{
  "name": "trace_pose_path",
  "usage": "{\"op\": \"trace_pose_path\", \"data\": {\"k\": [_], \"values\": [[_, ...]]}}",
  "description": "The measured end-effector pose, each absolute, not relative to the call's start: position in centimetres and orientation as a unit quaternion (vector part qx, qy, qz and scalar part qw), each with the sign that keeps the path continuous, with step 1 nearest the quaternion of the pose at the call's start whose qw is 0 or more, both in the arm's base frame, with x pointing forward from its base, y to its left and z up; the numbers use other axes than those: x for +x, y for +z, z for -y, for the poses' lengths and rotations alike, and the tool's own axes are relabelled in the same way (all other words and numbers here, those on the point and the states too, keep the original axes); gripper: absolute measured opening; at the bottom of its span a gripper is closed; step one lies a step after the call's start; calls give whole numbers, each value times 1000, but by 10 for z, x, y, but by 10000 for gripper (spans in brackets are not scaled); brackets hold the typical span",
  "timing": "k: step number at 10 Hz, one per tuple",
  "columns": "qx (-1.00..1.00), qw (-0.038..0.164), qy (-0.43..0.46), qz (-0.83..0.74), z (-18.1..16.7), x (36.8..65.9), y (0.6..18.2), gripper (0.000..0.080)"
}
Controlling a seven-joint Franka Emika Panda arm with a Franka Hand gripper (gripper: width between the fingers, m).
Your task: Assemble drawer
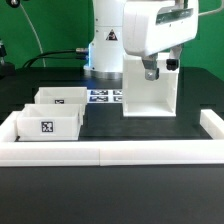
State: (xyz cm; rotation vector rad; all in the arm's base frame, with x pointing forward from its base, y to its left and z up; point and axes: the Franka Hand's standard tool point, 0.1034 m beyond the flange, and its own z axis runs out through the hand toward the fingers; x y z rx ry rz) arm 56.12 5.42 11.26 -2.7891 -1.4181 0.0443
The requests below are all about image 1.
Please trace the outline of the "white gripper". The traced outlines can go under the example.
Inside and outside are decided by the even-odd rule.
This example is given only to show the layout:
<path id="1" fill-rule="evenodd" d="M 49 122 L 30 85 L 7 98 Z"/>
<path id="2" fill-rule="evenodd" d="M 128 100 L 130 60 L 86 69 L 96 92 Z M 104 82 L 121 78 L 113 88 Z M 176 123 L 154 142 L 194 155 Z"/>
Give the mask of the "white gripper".
<path id="1" fill-rule="evenodd" d="M 197 33 L 198 8 L 198 0 L 127 0 L 123 11 L 123 47 L 129 55 L 144 57 L 147 80 L 159 78 L 157 55 L 152 54 L 171 48 L 166 68 L 179 68 L 180 44 L 194 39 Z"/>

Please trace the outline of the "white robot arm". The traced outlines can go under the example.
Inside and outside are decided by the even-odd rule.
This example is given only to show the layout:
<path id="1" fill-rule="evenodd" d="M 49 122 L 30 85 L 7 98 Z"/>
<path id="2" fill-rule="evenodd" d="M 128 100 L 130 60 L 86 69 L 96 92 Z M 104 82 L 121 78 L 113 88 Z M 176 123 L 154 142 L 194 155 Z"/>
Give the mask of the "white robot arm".
<path id="1" fill-rule="evenodd" d="M 88 76 L 119 79 L 123 55 L 144 58 L 188 42 L 198 28 L 198 0 L 92 0 L 94 37 Z"/>

